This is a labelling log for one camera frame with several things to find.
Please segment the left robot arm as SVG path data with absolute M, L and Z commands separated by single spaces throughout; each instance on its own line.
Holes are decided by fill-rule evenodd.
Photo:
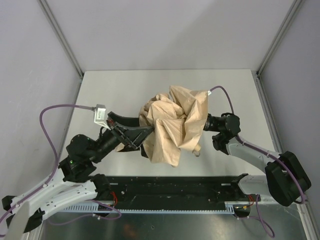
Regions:
M 137 117 L 106 113 L 100 105 L 94 109 L 94 123 L 100 126 L 96 140 L 83 135 L 74 136 L 66 147 L 67 157 L 56 164 L 52 173 L 31 190 L 19 196 L 5 196 L 5 215 L 1 218 L 10 226 L 24 206 L 28 207 L 23 232 L 27 233 L 54 215 L 74 204 L 107 198 L 111 185 L 104 174 L 91 174 L 96 164 L 123 144 L 126 151 L 137 151 L 154 131 L 153 126 L 141 126 Z

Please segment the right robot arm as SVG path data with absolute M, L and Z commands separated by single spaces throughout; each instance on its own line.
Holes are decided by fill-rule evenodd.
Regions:
M 282 206 L 304 204 L 305 192 L 312 186 L 297 156 L 266 150 L 239 136 L 240 119 L 233 113 L 220 117 L 208 114 L 204 131 L 215 132 L 212 143 L 215 150 L 240 158 L 263 172 L 263 175 L 245 175 L 237 183 L 246 195 L 269 196 Z

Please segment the beige folding umbrella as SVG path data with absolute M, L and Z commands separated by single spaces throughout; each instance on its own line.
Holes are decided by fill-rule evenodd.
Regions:
M 179 165 L 181 151 L 200 155 L 199 144 L 208 117 L 208 91 L 170 86 L 141 107 L 138 122 L 154 131 L 143 142 L 146 157 L 153 164 Z

